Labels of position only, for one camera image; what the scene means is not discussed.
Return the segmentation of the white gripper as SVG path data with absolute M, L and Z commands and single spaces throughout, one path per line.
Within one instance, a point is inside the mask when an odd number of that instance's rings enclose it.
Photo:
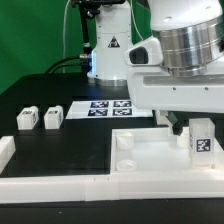
M 127 75 L 132 103 L 139 109 L 165 110 L 174 135 L 183 132 L 180 112 L 224 113 L 224 75 L 175 77 L 152 68 L 131 68 Z

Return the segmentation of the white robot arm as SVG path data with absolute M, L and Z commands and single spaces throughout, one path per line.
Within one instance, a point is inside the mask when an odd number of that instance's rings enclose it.
M 146 0 L 151 36 L 131 41 L 127 0 L 71 0 L 96 20 L 88 81 L 128 87 L 133 104 L 182 131 L 176 112 L 224 113 L 224 11 L 219 0 Z

